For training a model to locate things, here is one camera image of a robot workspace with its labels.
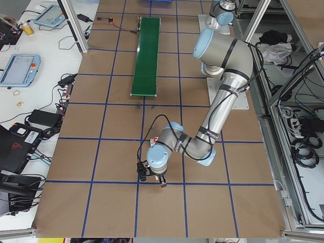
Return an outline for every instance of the grid of blue lines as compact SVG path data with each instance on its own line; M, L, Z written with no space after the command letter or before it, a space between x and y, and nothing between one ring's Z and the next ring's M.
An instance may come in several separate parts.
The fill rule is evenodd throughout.
M124 2L124 7L123 7L123 12L122 13L118 13L121 14L121 21L120 21L120 25L123 24L123 19L124 19L124 14L136 14L136 13L125 13L125 7L127 4L128 0L125 0ZM116 60L116 54L117 52L136 52L136 51L120 51L118 50L118 44L119 44L119 37L120 37L120 32L123 30L120 29L116 29L116 30L107 30L107 31L118 31L118 38L117 38L117 44L116 44L116 48L115 50L108 50L108 49L94 49L94 50L102 50L102 51L113 51L114 52L114 60L113 60L113 65L112 65L112 70L111 70L111 74L92 74L92 73L81 73L80 75L104 75L104 76L108 76L110 77L110 82L109 82L109 87L108 87L108 92L107 92L107 96L106 96L106 102L105 103L85 103L85 102L71 102L71 104L92 104L92 105L105 105L105 109L104 109L104 114L103 114L103 118L102 118L102 124L101 124L101 129L100 129L100 135L99 138L72 138L72 137L60 137L59 139L78 139L78 140L98 140L98 146L97 146L97 151L96 151L96 156L95 156L95 162L94 162L94 166L93 166L93 171L92 171L92 177L91 177L91 181L62 181L62 180L47 180L47 182L50 183L88 183L90 184L90 189L89 189L89 195L88 195L88 201L87 201L87 207L86 207L86 212L85 212L85 217L84 217L84 224L83 224L83 229L82 229L82 234L81 237L84 237L85 234L85 229L86 229L86 224L87 224L87 217L88 217L88 210L89 210L89 204L90 204L90 199L91 199L91 193L92 193L92 187L93 184L135 184L137 185L137 191L136 191L136 210L135 210L135 228L134 228L134 237L137 236L137 216L138 216L138 204L139 204L139 190L140 190L140 185L141 184L159 184L158 182L140 182L139 179L137 179L136 182L123 182L123 181L95 181L94 180L94 176L95 176L95 170L96 170L96 163L97 163L97 159L98 159L98 153L99 153L99 148L100 148L100 143L101 141L104 140L120 140L120 141L139 141L142 142L143 140L143 134L144 134L144 119L145 119L145 107L146 106L166 106L166 107L171 107L171 106L176 106L176 107L180 107L180 119L181 119L181 124L182 124L182 107L208 107L208 106L192 106L192 105L182 105L182 97L181 97L181 78L183 78L181 76L181 70L180 70L180 54L191 54L191 53L180 53L179 52L179 34L180 33L185 33L185 32L178 32L179 30L179 25L178 25L178 16L187 16L187 15L178 15L178 1L185 1L185 2L200 2L201 5L201 13L204 14L203 11L203 2L206 1L186 1L186 0L175 0L175 4L176 4L176 20L177 20L177 32L170 32L170 33L176 33L177 34L177 48L178 48L178 52L176 53L171 53L171 54L177 54L178 55L178 72L179 75L178 76L158 76L158 77L173 77L173 78L178 78L179 80L179 95L180 95L180 105L148 105L145 103L145 97L143 98L143 104L141 106L143 106L143 117L142 117L142 131L141 131L141 138L140 139L109 139L109 138L102 138L102 132L103 132L103 127L104 127L104 123L105 123L105 115L106 115L106 110L107 110L107 106L109 105L136 105L138 106L138 104L112 104L112 103L108 103L108 97L109 97L109 92L110 92L110 86L112 83L112 77L113 76L131 76L131 75L113 75L113 70L114 70L114 66L115 66L115 60ZM152 9L152 2L150 2L150 13L149 16L153 16L153 14L151 14L151 9ZM184 78L204 78L205 77L184 77ZM222 144L222 148L223 148L223 154L224 154L224 160L225 160L225 168L226 168L226 174L227 174L227 183L190 183L190 182L186 182L185 180L185 164L184 164L184 157L182 156L182 175L183 175L183 182L174 182L174 183L168 183L170 185L183 185L183 196L184 196L184 216L185 216L185 235L186 237L189 236L188 233L188 222L187 222L187 207L186 207L186 185L210 185L210 186L228 186L229 189L229 195L230 195L230 201L231 201L231 207L232 207L232 214L233 214L233 222L234 222L234 226L235 226L235 232L236 232L236 237L239 237L239 231L238 231L238 227L237 227L237 221L236 221L236 216L235 216L235 208L234 208L234 202L233 202L233 196L232 196L232 191L231 188L233 186L273 186L273 184L247 184L247 183L231 183L230 182L230 177L229 177L229 171L228 171L228 165L227 165L227 160L226 160L226 151L225 151L225 143L262 143L260 141L224 141L223 139L223 133L221 132L221 141L217 141L217 143L221 143Z

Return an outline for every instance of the yellow can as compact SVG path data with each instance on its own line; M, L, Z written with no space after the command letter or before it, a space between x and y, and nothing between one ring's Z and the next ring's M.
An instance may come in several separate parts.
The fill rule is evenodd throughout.
M26 22L22 22L20 24L21 28L23 29L23 31L26 33L26 35L33 35L34 31L32 30L32 28L30 27L30 24L26 23Z

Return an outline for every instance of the brown cardboard surface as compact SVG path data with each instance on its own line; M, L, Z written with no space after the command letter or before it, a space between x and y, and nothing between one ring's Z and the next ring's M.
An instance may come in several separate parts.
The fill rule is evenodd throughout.
M232 193L241 237L281 237L285 223L274 187L234 186Z
M291 8L298 24L304 31L309 43L313 48L317 48L319 42L324 42L323 22L324 22L324 1L308 0L296 1L286 0Z
M207 113L201 62L190 54L196 15L206 8L199 1L100 2L96 16L127 29L136 28L139 13L161 17L157 97L129 95L138 35L96 25L89 39L96 50L82 60L35 218L38 237L280 237L282 215L250 97L250 110L231 112L209 167L174 153L166 188L154 177L137 178L137 149L157 115L194 137ZM154 124L143 160L149 139L166 125L164 118Z
M79 237L82 232L90 185L86 183L46 183L42 207L38 207L33 227L39 238Z
M151 185L140 185L138 237L172 235L184 238L184 222L183 186L170 185L168 190L163 190Z
M136 185L94 184L85 237L132 237Z
M235 235L228 186L190 185L186 196L190 238Z

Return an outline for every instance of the table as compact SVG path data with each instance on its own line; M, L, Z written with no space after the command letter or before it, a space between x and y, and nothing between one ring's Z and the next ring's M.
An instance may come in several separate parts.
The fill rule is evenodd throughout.
M53 2L32 0L27 7L27 10L39 11L35 8L36 5L49 6ZM83 13L94 18L98 2L88 0L74 0L74 8L76 13ZM25 12L20 18L19 22L33 19L37 14ZM80 23L83 29L86 29L90 23ZM41 63L39 70L33 83L26 88L15 87L8 90L5 87L0 88L0 107L1 115L0 122L13 118L14 116L31 112L34 109L39 109L51 102L51 90L53 86L60 80L61 75L64 73L77 73L82 55L78 51L77 46L71 50L59 50L58 41L66 36L71 36L68 26L62 29L55 29L53 31L40 31L38 25L30 22L35 34L27 36L22 34L19 41L15 46L11 46L8 51L0 53L0 66L5 67L7 61L12 54L39 54ZM62 42L62 48L69 48L73 44L73 38L67 38ZM19 95L14 96L13 92L18 90ZM59 100L59 95L56 89L53 91L53 103L45 108L45 111L56 112L55 103ZM20 107L17 106L18 102L22 102ZM3 123L2 125L7 129L15 122L24 123L24 118L27 115L21 115L12 121ZM38 147L41 152L47 156L52 156L56 146L58 135L52 137L48 141L43 141ZM40 160L30 161L22 174L42 174L47 175L49 167L42 163ZM0 230L23 229L31 227L37 207L32 208L29 212L20 212L15 217L2 216L0 217Z

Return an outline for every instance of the laptop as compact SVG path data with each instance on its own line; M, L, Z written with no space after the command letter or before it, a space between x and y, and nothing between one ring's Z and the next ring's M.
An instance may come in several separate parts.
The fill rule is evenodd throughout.
M0 125L0 171L20 174L41 142L42 130L15 123L7 130Z

